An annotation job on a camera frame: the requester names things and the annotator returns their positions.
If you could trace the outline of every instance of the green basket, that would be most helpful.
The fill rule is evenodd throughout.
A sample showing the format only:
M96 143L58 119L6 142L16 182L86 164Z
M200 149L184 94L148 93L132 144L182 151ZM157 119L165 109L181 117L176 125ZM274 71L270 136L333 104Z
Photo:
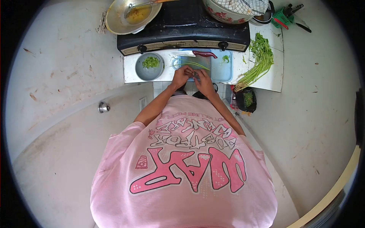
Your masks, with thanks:
M289 18L287 18L284 14L283 14L283 10L285 7L281 8L279 11L276 11L273 15L273 17L271 18L271 23L276 27L276 28L280 28L281 25L279 23L277 23L274 18L279 19L280 21L282 21L285 25L290 25L294 22L294 16L290 16Z

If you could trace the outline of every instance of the black plastic bag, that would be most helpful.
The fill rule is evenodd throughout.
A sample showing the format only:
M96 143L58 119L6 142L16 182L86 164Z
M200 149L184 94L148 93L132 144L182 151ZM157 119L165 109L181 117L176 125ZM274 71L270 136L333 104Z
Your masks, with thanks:
M236 92L236 102L240 110L253 113L256 110L256 96L251 87Z

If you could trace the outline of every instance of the floral pot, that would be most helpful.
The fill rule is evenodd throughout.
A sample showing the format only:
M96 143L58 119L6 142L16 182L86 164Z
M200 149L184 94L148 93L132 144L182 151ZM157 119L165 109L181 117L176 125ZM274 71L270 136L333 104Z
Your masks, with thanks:
M227 24L242 24L249 21L253 16L234 13L212 0L203 0L205 9L216 20Z

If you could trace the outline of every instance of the gray bowl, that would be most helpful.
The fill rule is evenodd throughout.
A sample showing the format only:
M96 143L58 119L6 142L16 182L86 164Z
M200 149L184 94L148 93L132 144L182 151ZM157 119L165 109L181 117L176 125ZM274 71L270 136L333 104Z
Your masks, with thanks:
M160 61L160 64L159 64L158 67L150 67L149 69L147 69L146 67L142 66L142 62L147 57L150 57L150 56L151 57L156 57ZM146 53L146 54L141 55L137 59L135 69L136 69L137 76L140 79L142 79L144 81L152 81L152 80L158 78L162 74L162 72L165 69L165 62L164 62L164 59L159 54Z

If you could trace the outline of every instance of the stove knob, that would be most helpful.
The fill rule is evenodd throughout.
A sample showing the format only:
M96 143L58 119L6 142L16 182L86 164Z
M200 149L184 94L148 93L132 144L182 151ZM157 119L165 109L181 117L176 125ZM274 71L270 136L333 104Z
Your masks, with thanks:
M226 48L228 47L228 43L226 41L221 41L221 42L218 43L218 47L220 49L222 49L222 51L225 51Z
M145 45L138 45L137 50L139 51L139 53L143 54L147 51L147 47Z

